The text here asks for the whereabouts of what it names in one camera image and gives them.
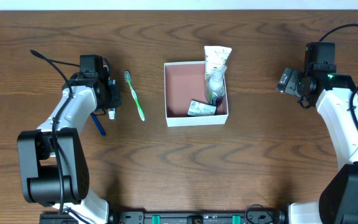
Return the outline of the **green white toothbrush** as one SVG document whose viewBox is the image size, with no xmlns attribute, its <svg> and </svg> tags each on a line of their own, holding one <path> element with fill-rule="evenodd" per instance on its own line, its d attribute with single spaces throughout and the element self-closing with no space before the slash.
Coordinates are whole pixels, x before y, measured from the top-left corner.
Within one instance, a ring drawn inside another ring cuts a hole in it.
<svg viewBox="0 0 358 224">
<path fill-rule="evenodd" d="M 135 104 L 136 104 L 136 107 L 137 107 L 137 110 L 138 110 L 138 114 L 140 116 L 140 119 L 142 121 L 145 121 L 145 115 L 144 115 L 144 112 L 143 112 L 143 109 L 139 103 L 139 100 L 138 100 L 138 97 L 137 97 L 137 93 L 135 92 L 133 86 L 132 86 L 132 80 L 131 80 L 131 74 L 128 70 L 126 70 L 124 72 L 124 79 L 126 81 L 126 83 L 128 84 L 129 88 L 130 88 L 130 91 L 131 91 L 131 95 L 132 95 L 132 98 L 134 99 L 135 101 Z"/>
</svg>

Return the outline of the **green white toothpaste tube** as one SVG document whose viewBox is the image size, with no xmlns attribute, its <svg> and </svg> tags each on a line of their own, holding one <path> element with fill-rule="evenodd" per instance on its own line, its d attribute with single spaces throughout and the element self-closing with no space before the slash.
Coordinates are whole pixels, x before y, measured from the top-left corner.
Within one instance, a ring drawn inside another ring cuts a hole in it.
<svg viewBox="0 0 358 224">
<path fill-rule="evenodd" d="M 114 107 L 115 84 L 116 84 L 115 80 L 109 80 L 109 90 L 110 90 L 111 99 L 110 99 L 110 109 L 108 110 L 108 115 L 110 120 L 114 120 L 116 114 L 116 109 Z"/>
</svg>

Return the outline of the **blue disposable razor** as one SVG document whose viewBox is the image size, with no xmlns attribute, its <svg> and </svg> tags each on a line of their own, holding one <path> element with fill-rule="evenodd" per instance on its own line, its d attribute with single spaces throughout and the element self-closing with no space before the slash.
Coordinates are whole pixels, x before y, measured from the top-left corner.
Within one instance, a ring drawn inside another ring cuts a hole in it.
<svg viewBox="0 0 358 224">
<path fill-rule="evenodd" d="M 94 113 L 91 113 L 91 118 L 94 122 L 94 124 L 96 125 L 99 133 L 102 135 L 102 136 L 105 136 L 106 135 L 106 132 L 103 128 L 103 126 L 101 125 L 101 123 L 99 122 L 99 119 L 98 119 L 98 116 Z"/>
</svg>

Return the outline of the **white box with pink interior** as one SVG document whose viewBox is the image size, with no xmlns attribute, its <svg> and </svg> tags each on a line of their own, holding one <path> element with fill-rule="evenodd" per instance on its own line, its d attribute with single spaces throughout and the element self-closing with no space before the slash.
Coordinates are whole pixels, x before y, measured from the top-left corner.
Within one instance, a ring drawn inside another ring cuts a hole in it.
<svg viewBox="0 0 358 224">
<path fill-rule="evenodd" d="M 205 62 L 168 62 L 164 64 L 165 118 L 168 127 L 225 124 L 229 116 L 227 97 L 211 116 L 189 116 L 192 101 L 207 103 Z"/>
</svg>

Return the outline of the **clear pump bottle green label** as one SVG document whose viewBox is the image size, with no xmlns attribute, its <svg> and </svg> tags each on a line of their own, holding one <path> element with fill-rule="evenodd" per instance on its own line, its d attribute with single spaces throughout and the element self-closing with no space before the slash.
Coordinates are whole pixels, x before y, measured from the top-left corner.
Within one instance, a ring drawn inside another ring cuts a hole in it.
<svg viewBox="0 0 358 224">
<path fill-rule="evenodd" d="M 224 74 L 226 69 L 227 66 L 223 65 L 213 71 L 206 79 L 206 99 L 209 104 L 216 107 L 219 107 L 222 104 L 223 98 L 226 94 L 226 88 L 224 86 Z"/>
</svg>

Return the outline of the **white lotion tube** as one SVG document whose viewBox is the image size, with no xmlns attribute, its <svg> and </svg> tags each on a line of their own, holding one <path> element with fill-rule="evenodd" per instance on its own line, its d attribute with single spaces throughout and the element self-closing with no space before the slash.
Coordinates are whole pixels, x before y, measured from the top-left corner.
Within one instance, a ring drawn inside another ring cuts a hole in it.
<svg viewBox="0 0 358 224">
<path fill-rule="evenodd" d="M 226 64 L 232 49 L 223 46 L 205 46 L 205 79 L 208 79 L 215 70 Z"/>
</svg>

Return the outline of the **green white soap package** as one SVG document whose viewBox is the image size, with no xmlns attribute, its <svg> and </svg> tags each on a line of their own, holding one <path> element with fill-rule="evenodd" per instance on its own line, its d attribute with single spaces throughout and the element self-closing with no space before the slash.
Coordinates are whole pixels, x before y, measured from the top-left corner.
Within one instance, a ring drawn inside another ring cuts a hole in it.
<svg viewBox="0 0 358 224">
<path fill-rule="evenodd" d="M 216 114 L 216 106 L 208 105 L 192 100 L 187 112 L 188 116 L 214 116 Z"/>
</svg>

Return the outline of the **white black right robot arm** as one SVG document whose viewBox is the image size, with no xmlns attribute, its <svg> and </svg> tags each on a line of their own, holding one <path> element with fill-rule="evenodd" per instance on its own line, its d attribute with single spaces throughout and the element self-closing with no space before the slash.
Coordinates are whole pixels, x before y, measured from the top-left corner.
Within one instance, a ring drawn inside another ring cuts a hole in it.
<svg viewBox="0 0 358 224">
<path fill-rule="evenodd" d="M 308 43 L 304 70 L 286 68 L 276 87 L 302 108 L 316 108 L 339 169 L 317 201 L 289 204 L 287 223 L 358 223 L 358 97 L 351 76 L 337 73 L 334 56 L 334 43 Z"/>
</svg>

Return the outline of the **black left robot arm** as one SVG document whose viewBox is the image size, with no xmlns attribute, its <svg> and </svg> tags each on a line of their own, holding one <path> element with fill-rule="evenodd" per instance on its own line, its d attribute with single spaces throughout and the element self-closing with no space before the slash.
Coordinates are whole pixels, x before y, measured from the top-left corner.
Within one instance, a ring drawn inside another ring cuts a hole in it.
<svg viewBox="0 0 358 224">
<path fill-rule="evenodd" d="M 119 223 L 108 201 L 90 190 L 90 174 L 80 141 L 89 117 L 120 106 L 106 58 L 81 55 L 79 71 L 65 79 L 62 98 L 37 129 L 17 138 L 22 194 L 29 203 L 58 209 L 45 223 Z"/>
</svg>

